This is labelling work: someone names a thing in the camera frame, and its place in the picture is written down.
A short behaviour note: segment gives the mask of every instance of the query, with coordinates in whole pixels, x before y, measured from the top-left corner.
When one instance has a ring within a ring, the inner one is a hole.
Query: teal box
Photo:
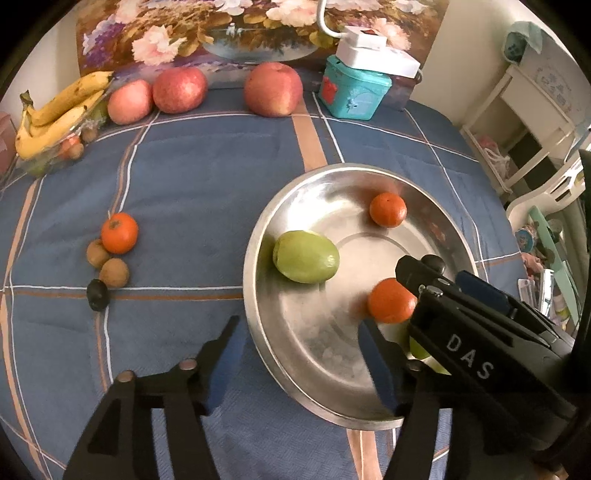
[[[320,100],[336,118],[369,120],[391,86],[385,73],[352,69],[331,55],[326,59]]]

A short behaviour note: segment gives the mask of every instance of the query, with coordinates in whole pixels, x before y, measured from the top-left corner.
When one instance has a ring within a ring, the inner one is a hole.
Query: white cable
[[[320,0],[318,2],[318,7],[316,7],[316,23],[320,27],[320,30],[327,34],[329,37],[333,38],[342,38],[344,34],[340,32],[334,32],[328,28],[324,21],[324,9],[326,8],[326,0]]]

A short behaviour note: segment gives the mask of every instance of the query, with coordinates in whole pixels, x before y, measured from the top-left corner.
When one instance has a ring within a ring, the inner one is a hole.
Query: metal bowl
[[[379,193],[394,192],[408,215],[381,228],[369,217]],[[281,275],[272,261],[275,240],[311,230],[338,247],[340,267],[329,281],[305,285]],[[401,420],[379,401],[357,341],[369,316],[368,293],[395,276],[403,255],[439,255],[444,275],[476,273],[468,245],[450,216],[426,192],[380,168],[339,164],[313,170],[283,188],[252,232],[244,264],[246,316],[256,348],[279,385],[305,408],[350,429],[383,430]],[[408,352],[406,324],[381,325]]]

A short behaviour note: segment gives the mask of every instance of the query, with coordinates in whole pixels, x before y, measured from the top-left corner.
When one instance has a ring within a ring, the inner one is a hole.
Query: green pear
[[[299,283],[321,283],[339,269],[339,250],[325,236],[304,230],[281,235],[273,249],[273,263],[282,274]]]
[[[410,337],[410,352],[417,360],[425,360],[431,356],[413,337]]]

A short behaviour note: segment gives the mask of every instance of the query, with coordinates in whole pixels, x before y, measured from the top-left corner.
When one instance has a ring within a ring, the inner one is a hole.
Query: kiwi fruit
[[[90,242],[90,245],[86,249],[86,259],[88,263],[100,270],[103,265],[111,258],[111,255],[103,247],[103,242],[100,238]]]
[[[120,258],[111,258],[100,269],[99,279],[109,288],[123,288],[129,281],[129,268]]]

